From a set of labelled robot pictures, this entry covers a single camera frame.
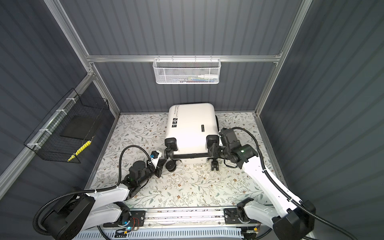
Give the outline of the white black suitcase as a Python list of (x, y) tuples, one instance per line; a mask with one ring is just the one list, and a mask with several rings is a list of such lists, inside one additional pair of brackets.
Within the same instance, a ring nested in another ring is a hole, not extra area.
[(219, 124), (214, 106), (210, 103), (173, 105), (169, 109), (165, 136), (166, 169), (176, 170), (177, 161), (183, 164), (211, 163), (211, 171), (219, 162), (209, 154), (212, 144), (219, 144)]

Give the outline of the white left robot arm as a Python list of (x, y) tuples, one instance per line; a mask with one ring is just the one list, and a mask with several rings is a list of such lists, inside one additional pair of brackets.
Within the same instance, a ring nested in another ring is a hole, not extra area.
[(129, 174), (119, 170), (116, 185), (101, 189), (78, 190), (54, 198), (43, 205), (32, 222), (34, 230), (55, 240), (71, 240), (79, 232), (122, 220), (128, 225), (130, 210), (124, 201), (133, 198), (152, 176), (160, 177), (171, 150), (153, 151), (146, 161), (135, 162)]

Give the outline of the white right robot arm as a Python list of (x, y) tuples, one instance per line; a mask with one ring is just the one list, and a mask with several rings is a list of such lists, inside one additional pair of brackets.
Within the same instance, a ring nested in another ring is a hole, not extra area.
[(304, 202), (293, 194), (265, 166), (260, 148), (241, 145), (234, 131), (234, 128), (221, 129), (219, 136), (222, 144), (212, 143), (209, 154), (236, 164), (256, 182), (273, 205), (268, 207), (252, 198), (243, 200), (237, 205), (237, 215), (242, 223), (256, 220), (268, 226), (280, 240), (308, 240), (315, 221), (319, 221), (351, 240), (356, 239), (350, 232), (318, 216), (316, 207), (310, 201)]

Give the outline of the yellow black striped tape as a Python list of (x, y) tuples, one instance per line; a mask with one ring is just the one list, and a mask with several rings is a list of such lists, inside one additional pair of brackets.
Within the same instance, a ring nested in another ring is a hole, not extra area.
[(87, 141), (86, 143), (84, 143), (74, 154), (71, 155), (71, 157), (67, 160), (67, 162), (70, 162), (72, 159), (76, 158), (82, 151), (84, 151), (91, 144), (92, 144), (92, 141)]

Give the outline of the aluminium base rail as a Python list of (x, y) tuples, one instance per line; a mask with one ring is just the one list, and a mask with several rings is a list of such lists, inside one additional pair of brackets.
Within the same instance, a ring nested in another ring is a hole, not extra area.
[(135, 216), (143, 211), (145, 215), (140, 217), (144, 228), (207, 228), (207, 227), (271, 227), (272, 218), (282, 218), (292, 211), (290, 208), (278, 208), (272, 204), (262, 205), (256, 201), (246, 204), (244, 211), (247, 221), (241, 221), (236, 206), (219, 207), (186, 207), (186, 208), (146, 208), (131, 209)]

